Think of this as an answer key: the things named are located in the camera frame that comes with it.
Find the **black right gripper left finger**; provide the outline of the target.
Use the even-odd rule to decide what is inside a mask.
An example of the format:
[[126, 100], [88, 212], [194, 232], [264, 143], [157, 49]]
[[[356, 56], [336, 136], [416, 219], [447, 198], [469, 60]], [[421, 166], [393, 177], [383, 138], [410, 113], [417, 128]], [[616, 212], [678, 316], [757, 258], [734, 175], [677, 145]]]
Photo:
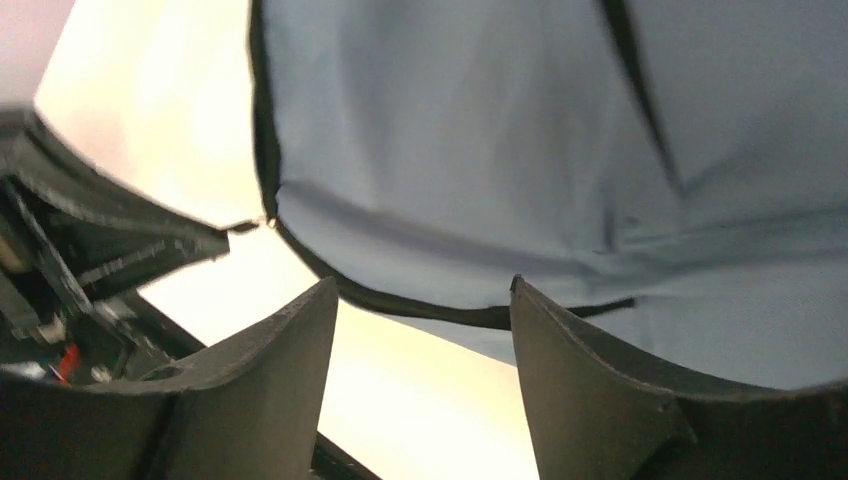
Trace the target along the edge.
[[5, 479], [305, 479], [338, 307], [323, 279], [137, 381], [1, 377]]

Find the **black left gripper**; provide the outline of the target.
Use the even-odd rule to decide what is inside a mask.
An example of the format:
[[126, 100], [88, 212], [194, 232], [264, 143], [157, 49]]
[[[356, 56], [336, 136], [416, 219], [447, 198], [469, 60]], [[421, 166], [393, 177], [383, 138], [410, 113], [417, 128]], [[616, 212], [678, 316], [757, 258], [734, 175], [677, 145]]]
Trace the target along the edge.
[[199, 351], [140, 289], [228, 250], [223, 230], [98, 173], [35, 110], [2, 110], [3, 372], [66, 385], [137, 380]]

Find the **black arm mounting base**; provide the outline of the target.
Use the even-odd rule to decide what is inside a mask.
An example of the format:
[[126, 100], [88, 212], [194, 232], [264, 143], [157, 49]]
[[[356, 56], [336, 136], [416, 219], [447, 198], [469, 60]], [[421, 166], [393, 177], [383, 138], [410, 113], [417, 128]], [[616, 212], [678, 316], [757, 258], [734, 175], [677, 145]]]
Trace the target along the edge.
[[310, 479], [380, 480], [380, 477], [329, 438], [318, 433], [312, 455]]

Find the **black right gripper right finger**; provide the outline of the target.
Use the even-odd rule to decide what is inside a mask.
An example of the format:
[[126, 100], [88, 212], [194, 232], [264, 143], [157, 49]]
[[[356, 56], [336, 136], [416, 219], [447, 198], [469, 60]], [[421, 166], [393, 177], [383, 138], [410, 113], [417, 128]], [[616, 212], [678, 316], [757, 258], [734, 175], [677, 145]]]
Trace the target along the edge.
[[509, 313], [543, 479], [843, 479], [847, 386], [777, 390], [634, 347], [521, 277]]

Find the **blue student backpack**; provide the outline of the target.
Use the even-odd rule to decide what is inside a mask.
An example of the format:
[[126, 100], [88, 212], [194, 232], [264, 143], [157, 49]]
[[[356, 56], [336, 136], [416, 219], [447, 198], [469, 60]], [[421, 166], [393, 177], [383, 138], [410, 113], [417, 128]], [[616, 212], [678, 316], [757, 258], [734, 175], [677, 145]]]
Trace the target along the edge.
[[843, 1], [256, 1], [268, 214], [343, 297], [508, 329], [521, 276], [660, 358], [847, 376]]

